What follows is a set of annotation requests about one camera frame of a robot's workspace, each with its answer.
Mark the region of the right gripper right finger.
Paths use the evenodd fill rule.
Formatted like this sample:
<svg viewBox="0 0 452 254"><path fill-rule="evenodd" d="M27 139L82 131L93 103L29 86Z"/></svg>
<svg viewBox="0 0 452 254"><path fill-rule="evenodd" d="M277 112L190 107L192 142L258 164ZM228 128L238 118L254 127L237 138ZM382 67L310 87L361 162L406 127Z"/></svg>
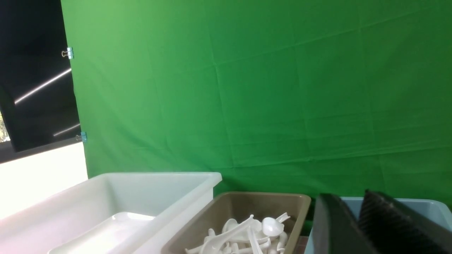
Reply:
<svg viewBox="0 0 452 254"><path fill-rule="evenodd" d="M358 226L380 254L450 254L451 231L391 196L366 190Z"/></svg>

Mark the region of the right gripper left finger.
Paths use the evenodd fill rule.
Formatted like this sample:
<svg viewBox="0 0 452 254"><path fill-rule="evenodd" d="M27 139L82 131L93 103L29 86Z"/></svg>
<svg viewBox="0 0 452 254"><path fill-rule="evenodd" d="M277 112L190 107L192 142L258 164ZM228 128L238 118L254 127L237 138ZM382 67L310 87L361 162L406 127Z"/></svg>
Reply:
<svg viewBox="0 0 452 254"><path fill-rule="evenodd" d="M329 193L320 194L315 201L312 250L315 254L378 254L348 205Z"/></svg>

